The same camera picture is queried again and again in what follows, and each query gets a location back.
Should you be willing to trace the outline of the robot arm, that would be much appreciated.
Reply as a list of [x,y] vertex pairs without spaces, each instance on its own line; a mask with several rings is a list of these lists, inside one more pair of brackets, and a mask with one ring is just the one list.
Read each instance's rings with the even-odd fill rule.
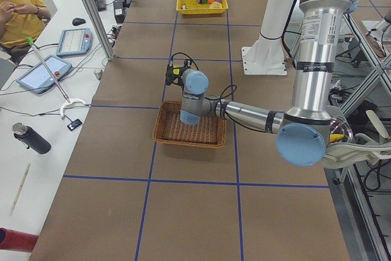
[[180,120],[197,125],[215,114],[247,128],[277,136],[280,156],[295,166],[311,166],[323,159],[329,143],[331,116],[327,95],[344,13],[357,0],[300,0],[303,11],[296,78],[291,106],[286,112],[245,105],[224,98],[207,98],[208,78],[198,70],[184,71]]

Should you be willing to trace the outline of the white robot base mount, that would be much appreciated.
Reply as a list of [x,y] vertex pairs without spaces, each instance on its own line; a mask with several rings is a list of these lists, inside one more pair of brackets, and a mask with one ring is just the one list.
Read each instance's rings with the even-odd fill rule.
[[268,0],[260,35],[242,50],[245,75],[286,75],[282,36],[295,0]]

